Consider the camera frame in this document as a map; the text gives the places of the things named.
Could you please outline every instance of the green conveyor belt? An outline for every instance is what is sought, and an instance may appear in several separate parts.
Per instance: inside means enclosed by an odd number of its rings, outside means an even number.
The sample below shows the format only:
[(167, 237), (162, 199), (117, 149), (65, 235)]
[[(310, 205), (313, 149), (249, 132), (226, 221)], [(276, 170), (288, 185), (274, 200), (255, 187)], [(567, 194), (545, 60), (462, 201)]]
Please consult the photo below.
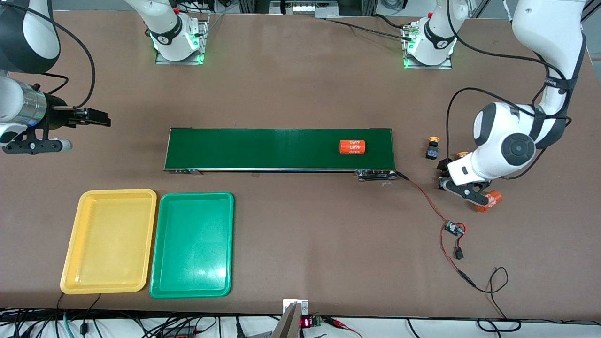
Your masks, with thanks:
[[(365, 154), (342, 155), (340, 140), (365, 140)], [(165, 170), (395, 170), (390, 129), (172, 128)]]

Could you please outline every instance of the green tray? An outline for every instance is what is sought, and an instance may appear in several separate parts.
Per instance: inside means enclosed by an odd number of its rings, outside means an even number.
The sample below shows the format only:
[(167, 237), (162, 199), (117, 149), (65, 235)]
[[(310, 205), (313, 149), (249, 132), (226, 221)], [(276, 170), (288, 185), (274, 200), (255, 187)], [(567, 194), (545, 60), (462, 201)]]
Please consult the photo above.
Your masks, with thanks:
[(160, 200), (150, 295), (222, 297), (231, 287), (234, 195), (167, 194)]
[[(340, 140), (365, 140), (365, 154), (340, 154)], [(394, 171), (392, 130), (171, 128), (164, 170)]]

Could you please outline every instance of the plastic tray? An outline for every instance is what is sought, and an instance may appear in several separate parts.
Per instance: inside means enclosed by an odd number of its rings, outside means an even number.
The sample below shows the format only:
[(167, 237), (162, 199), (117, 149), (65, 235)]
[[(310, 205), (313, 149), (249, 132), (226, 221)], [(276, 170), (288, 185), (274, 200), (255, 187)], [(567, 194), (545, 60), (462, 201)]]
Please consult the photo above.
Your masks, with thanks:
[(91, 190), (79, 199), (61, 290), (136, 292), (144, 287), (154, 226), (150, 189)]
[(234, 196), (167, 194), (160, 200), (150, 295), (222, 297), (231, 287)]

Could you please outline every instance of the metal cylinder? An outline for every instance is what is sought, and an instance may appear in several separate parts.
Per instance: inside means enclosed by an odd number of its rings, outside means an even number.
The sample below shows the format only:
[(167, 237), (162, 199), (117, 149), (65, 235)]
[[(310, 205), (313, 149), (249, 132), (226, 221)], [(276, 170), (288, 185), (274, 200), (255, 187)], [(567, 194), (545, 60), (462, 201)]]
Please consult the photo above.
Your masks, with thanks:
[(8, 77), (0, 76), (0, 82), (4, 96), (4, 99), (0, 100), (0, 106), (7, 108), (0, 110), (0, 123), (35, 126), (42, 120), (47, 107), (44, 93)]

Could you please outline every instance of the mounting plate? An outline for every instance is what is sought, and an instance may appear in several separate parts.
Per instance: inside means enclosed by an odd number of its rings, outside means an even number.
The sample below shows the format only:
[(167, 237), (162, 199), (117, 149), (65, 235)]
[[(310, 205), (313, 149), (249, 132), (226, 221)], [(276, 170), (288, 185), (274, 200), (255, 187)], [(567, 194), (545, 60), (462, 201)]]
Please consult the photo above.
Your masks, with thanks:
[(209, 23), (204, 20), (198, 20), (192, 18), (192, 34), (199, 34), (199, 37), (190, 35), (190, 43), (198, 45), (198, 49), (190, 54), (189, 57), (180, 61), (169, 61), (165, 59), (160, 53), (156, 52), (155, 64), (186, 64), (186, 65), (198, 65), (204, 63), (204, 53), (207, 49), (207, 31), (209, 29)]
[(286, 309), (290, 303), (300, 303), (302, 306), (302, 315), (306, 316), (309, 314), (309, 300), (297, 300), (293, 298), (286, 298), (282, 301), (282, 313), (286, 312)]
[[(410, 26), (414, 27), (416, 29), (419, 29), (418, 22), (412, 22)], [(417, 61), (417, 59), (413, 55), (411, 55), (410, 53), (407, 52), (408, 49), (413, 48), (413, 44), (415, 43), (416, 39), (419, 37), (419, 31), (418, 30), (405, 31), (404, 29), (401, 29), (400, 31), (401, 31), (402, 36), (410, 37), (411, 39), (413, 39), (412, 41), (403, 40), (403, 42), (401, 44), (403, 47), (403, 66), (405, 69), (446, 69), (446, 70), (453, 69), (453, 67), (451, 65), (451, 54), (453, 54), (452, 48), (449, 53), (449, 56), (447, 56), (447, 59), (443, 63), (438, 64), (436, 66), (428, 66), (426, 64), (423, 64), (423, 63)]]

